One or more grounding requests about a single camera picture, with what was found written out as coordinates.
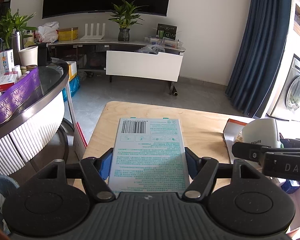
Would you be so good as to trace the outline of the white mosquito plug heater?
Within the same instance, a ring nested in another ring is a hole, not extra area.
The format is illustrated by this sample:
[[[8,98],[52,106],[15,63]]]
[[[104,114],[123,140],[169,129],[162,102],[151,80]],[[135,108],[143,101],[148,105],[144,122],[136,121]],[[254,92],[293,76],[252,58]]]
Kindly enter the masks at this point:
[[[256,119],[242,129],[245,143],[280,148],[281,141],[275,119]]]

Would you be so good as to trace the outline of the teal white carton box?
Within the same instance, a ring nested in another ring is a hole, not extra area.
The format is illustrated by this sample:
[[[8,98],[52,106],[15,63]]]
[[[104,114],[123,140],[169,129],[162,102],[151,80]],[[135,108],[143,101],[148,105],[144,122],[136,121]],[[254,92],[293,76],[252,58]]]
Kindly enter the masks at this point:
[[[190,185],[178,119],[121,118],[116,133],[110,189],[123,192],[174,192]]]

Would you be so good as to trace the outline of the silver washing machine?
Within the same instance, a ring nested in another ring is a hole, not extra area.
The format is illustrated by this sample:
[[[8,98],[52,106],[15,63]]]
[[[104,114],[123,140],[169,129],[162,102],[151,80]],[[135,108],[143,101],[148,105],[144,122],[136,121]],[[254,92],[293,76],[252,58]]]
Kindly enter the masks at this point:
[[[286,121],[300,121],[300,58],[296,55],[293,56],[281,93],[269,115]]]

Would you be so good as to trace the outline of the round side table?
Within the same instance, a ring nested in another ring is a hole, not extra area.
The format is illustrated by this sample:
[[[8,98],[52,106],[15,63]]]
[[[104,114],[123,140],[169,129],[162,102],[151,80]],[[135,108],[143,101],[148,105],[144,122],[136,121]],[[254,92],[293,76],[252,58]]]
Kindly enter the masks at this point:
[[[54,159],[67,161],[74,126],[64,118],[68,64],[53,58],[37,68],[39,86],[0,125],[0,174],[22,184]]]

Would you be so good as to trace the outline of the black roll on floor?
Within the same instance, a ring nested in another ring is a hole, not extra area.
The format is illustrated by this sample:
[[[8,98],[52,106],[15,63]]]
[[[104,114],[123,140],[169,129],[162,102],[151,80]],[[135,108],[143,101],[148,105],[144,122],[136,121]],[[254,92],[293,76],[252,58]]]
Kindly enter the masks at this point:
[[[174,84],[171,84],[170,93],[171,93],[171,95],[173,95],[173,96],[177,96],[177,95],[178,95],[178,92],[177,92],[177,90],[176,90]]]

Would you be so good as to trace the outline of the blue plastic bag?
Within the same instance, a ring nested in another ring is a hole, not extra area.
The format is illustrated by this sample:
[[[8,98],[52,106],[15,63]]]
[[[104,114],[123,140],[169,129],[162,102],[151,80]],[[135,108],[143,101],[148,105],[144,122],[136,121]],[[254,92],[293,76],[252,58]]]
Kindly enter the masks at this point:
[[[71,97],[73,97],[81,87],[80,77],[78,75],[76,75],[72,80],[69,81],[69,87],[70,87],[70,95]],[[66,102],[68,100],[66,88],[63,88],[62,95],[63,95],[63,101]]]

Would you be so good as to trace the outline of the yellow white cardboard box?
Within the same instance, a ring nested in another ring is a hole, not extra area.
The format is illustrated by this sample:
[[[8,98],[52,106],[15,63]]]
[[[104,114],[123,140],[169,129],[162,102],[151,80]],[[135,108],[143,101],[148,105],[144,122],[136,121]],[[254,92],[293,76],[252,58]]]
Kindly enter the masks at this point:
[[[67,61],[69,67],[69,81],[74,79],[77,75],[77,62],[76,61]]]

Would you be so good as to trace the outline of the purple storage tin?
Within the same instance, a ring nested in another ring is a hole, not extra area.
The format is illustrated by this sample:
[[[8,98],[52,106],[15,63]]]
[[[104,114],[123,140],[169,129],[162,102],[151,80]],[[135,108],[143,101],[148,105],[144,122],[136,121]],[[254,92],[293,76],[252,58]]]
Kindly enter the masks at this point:
[[[0,125],[6,122],[40,87],[38,68],[34,68],[0,96]]]

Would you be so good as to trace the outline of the white TV console cabinet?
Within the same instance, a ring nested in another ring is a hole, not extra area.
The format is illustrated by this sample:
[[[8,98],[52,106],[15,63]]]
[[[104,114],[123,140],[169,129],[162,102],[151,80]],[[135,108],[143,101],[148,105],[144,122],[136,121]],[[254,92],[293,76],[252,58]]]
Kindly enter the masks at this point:
[[[185,49],[168,45],[167,40],[151,42],[117,40],[57,41],[49,45],[53,57],[76,61],[77,68],[89,76],[104,73],[177,83]]]

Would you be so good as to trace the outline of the dark blue curtain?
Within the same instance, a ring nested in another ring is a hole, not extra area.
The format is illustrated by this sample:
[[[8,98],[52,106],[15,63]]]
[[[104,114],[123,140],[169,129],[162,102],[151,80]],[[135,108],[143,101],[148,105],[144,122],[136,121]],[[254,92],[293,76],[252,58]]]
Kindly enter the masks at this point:
[[[226,95],[243,115],[260,116],[279,71],[292,0],[251,0]]]

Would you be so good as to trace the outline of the white paper cup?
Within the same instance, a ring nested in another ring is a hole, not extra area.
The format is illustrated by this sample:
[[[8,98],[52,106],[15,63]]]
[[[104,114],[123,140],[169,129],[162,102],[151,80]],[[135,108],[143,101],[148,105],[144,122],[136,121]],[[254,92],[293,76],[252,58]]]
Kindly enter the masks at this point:
[[[38,65],[38,46],[24,48],[18,52],[21,66]]]

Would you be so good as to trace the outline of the white wifi router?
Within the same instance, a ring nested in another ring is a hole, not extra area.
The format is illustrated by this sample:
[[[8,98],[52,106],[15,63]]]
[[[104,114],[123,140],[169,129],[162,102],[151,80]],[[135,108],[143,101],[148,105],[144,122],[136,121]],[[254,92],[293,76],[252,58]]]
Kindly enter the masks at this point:
[[[93,23],[88,26],[86,23],[84,26],[84,35],[80,38],[80,40],[83,41],[89,41],[89,40],[101,40],[104,38],[106,32],[106,24],[97,23],[94,25]]]

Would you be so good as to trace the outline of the yellow tin box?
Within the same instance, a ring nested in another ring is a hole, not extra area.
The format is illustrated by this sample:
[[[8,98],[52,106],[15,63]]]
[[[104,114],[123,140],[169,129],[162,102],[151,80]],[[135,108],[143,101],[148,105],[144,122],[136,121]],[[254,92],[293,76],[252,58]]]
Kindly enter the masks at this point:
[[[78,27],[58,30],[58,41],[73,41],[78,38]]]

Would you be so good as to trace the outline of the black green display box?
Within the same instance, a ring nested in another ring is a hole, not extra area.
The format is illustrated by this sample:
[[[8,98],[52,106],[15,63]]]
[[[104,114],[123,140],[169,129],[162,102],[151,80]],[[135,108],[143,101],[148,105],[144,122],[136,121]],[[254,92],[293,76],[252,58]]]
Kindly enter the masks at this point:
[[[169,38],[175,40],[177,33],[177,26],[168,25],[168,24],[160,24],[157,25],[156,37],[163,39]]]

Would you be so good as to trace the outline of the white medicine box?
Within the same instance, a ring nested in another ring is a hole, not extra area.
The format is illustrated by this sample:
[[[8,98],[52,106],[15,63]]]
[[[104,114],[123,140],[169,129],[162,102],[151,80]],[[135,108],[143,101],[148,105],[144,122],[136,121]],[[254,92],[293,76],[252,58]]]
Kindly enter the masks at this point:
[[[0,52],[0,76],[12,71],[14,67],[13,50]]]

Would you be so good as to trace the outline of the white plastic bag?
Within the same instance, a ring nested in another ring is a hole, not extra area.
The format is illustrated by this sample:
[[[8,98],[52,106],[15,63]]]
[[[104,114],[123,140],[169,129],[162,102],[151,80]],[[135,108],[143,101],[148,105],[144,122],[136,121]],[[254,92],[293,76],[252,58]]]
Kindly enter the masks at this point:
[[[38,27],[39,42],[53,43],[58,40],[58,22],[48,22]]]

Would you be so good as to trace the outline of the steel thermos cup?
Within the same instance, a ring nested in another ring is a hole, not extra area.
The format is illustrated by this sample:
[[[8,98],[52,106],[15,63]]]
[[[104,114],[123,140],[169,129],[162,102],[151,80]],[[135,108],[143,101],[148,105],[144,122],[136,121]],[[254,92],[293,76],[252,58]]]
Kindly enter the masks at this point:
[[[22,50],[21,34],[19,31],[11,36],[11,49],[13,50],[14,65],[20,65],[19,51]]]

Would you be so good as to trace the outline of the potted plant on console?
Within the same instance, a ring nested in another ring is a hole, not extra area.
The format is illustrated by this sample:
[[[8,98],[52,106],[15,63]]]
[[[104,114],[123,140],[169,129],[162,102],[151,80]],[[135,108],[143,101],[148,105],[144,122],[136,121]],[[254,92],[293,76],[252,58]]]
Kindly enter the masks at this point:
[[[135,5],[134,1],[127,2],[121,0],[121,5],[113,4],[114,9],[108,19],[111,22],[115,22],[119,26],[118,41],[128,42],[130,40],[130,28],[137,24],[142,25],[139,21],[143,21],[139,9],[143,7]]]

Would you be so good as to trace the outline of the potted plant on side table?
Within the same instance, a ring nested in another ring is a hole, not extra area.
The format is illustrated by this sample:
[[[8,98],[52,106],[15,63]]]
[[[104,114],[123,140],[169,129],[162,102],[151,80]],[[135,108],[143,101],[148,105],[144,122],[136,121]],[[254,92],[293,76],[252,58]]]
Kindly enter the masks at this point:
[[[27,31],[37,30],[37,27],[28,25],[29,20],[35,15],[35,12],[31,15],[20,15],[19,10],[12,14],[11,9],[8,9],[7,13],[0,19],[0,38],[3,40],[4,48],[11,48],[13,34],[19,32],[22,38],[28,38],[30,34],[27,34]]]

